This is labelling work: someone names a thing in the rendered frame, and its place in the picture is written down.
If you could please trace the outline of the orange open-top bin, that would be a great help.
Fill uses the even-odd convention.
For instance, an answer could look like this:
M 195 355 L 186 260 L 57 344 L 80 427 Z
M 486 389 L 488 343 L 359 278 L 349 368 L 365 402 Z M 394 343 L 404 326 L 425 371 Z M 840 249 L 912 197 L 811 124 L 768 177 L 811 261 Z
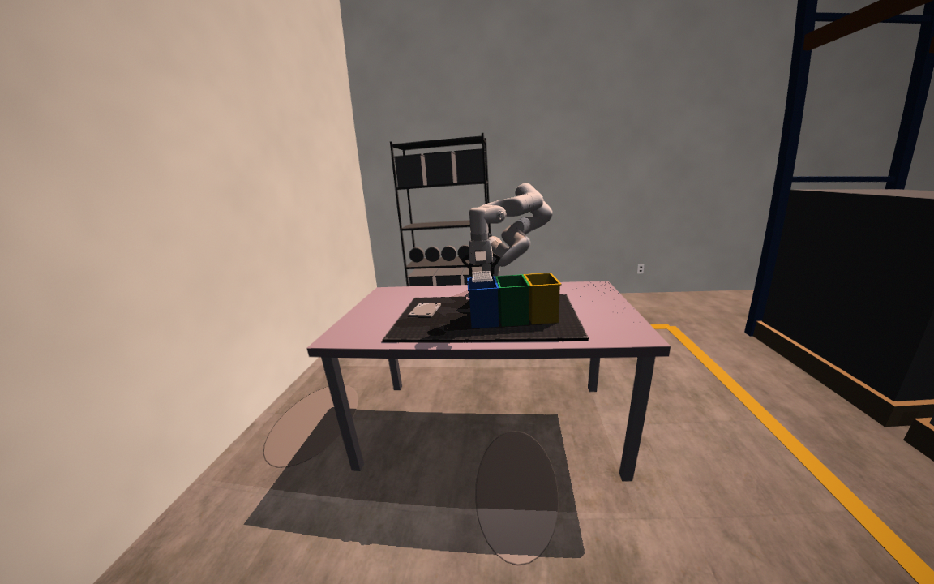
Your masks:
M 561 282 L 556 280 L 551 273 L 524 274 L 524 277 L 530 284 L 530 322 L 533 324 L 559 323 L 559 289 Z

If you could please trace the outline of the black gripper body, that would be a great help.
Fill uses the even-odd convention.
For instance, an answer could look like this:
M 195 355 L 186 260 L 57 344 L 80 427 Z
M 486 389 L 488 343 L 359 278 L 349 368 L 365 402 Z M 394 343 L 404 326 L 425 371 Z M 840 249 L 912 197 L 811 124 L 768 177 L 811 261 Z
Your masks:
M 477 263 L 477 261 L 475 261 L 475 251 L 478 251 L 478 249 L 482 249 L 483 251 L 486 251 L 486 263 L 487 264 L 493 261 L 490 239 L 483 240 L 483 241 L 469 240 L 469 262 L 471 264 Z

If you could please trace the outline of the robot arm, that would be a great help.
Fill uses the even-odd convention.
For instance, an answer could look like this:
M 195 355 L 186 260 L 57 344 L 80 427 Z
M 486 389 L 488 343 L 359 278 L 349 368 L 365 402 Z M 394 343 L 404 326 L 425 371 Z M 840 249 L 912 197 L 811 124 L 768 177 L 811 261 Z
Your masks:
M 483 241 L 490 239 L 493 254 L 500 256 L 500 260 L 494 268 L 495 274 L 493 274 L 493 277 L 498 276 L 500 267 L 507 266 L 529 249 L 530 241 L 526 235 L 531 230 L 541 228 L 552 218 L 550 207 L 545 202 L 542 203 L 540 192 L 535 190 L 528 182 L 523 182 L 517 187 L 515 193 L 516 197 L 482 204 L 479 208 L 469 210 L 471 240 Z M 489 234 L 488 223 L 500 223 L 507 216 L 520 216 L 529 212 L 533 216 L 523 216 L 519 221 L 512 223 L 507 229 L 503 230 L 501 237 L 503 237 L 503 241 L 507 243 L 509 248 L 503 241 Z M 482 249 L 475 251 L 475 261 L 477 261 L 477 264 L 482 264 L 482 271 L 491 270 L 491 264 L 486 263 L 486 251 Z

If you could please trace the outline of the green bin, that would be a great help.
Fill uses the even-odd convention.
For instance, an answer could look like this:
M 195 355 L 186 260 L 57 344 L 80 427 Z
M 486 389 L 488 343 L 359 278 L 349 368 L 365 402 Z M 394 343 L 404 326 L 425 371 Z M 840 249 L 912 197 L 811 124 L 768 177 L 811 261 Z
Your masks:
M 529 325 L 529 282 L 521 276 L 496 276 L 501 325 Z

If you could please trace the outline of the blue open bin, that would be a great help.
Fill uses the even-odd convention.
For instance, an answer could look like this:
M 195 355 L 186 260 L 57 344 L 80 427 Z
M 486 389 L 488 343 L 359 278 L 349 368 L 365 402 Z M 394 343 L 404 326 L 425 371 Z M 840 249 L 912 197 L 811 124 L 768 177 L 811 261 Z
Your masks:
M 498 284 L 495 277 L 491 282 L 472 282 L 467 278 L 471 328 L 498 328 Z

